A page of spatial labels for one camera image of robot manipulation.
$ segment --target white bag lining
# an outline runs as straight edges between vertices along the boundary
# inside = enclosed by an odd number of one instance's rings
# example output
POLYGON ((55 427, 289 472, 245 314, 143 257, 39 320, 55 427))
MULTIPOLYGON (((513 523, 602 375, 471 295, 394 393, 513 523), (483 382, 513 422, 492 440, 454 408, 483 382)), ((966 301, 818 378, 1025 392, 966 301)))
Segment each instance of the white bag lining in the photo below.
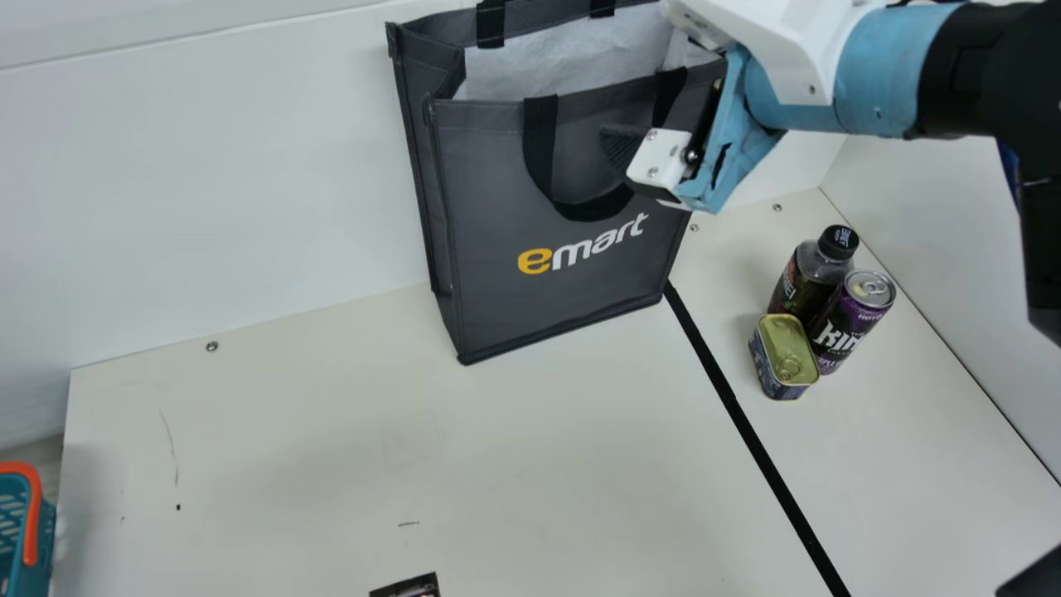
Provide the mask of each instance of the white bag lining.
POLYGON ((656 3, 640 4, 619 8, 613 17, 586 17, 506 38, 502 48, 466 49, 466 78, 453 99, 575 93, 717 58, 676 32, 656 3))

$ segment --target white table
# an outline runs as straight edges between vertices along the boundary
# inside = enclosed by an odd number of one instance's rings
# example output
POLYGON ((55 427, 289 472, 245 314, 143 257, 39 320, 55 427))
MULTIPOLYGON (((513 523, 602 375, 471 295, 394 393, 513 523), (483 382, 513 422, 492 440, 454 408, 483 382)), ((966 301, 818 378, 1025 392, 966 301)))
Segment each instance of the white table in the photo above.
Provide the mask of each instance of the white table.
POLYGON ((762 394, 755 321, 794 247, 842 223, 820 191, 694 222, 672 280, 853 595, 987 597, 1061 543, 1061 488, 905 295, 802 399, 762 394))
POLYGON ((418 286, 80 369, 59 503, 59 597, 829 594, 666 305, 465 368, 418 286))

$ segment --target shopping bag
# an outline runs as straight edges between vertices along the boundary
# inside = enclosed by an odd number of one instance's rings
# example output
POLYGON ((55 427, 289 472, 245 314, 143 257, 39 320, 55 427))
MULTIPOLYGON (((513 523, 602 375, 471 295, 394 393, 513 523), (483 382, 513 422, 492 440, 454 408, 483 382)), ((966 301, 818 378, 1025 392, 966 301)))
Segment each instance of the shopping bag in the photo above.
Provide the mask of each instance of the shopping bag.
POLYGON ((692 130, 717 56, 646 1, 487 0, 386 32, 460 363, 660 301, 689 213, 634 193, 601 130, 692 130))

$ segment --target shopping basket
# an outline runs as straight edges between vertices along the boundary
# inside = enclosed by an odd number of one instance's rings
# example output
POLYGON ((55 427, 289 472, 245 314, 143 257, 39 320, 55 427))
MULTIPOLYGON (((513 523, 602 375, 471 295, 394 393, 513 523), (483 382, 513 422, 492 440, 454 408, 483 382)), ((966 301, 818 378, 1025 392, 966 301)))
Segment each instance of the shopping basket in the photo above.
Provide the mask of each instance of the shopping basket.
POLYGON ((52 574, 55 507, 37 471, 0 462, 0 597, 46 597, 52 574))

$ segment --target black bag handle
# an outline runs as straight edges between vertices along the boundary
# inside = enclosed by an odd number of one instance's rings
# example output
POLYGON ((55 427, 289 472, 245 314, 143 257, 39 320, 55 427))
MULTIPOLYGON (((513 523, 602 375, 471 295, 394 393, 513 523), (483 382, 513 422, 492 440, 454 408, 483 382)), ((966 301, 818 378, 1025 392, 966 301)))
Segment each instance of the black bag handle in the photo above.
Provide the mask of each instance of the black bag handle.
MULTIPOLYGON (((656 73, 656 103, 653 126, 662 126, 675 101, 685 87, 689 71, 676 68, 656 73)), ((556 151, 557 95, 523 100, 523 162, 535 186, 553 207, 574 222, 599 222, 618 215, 633 198, 634 191, 621 179, 611 190, 580 203, 566 203, 553 196, 553 156, 556 151)))
MULTIPOLYGON (((483 0, 475 4, 475 46, 501 48, 505 45, 505 2, 483 0)), ((589 17, 599 19, 615 16, 615 0, 590 0, 589 17)))

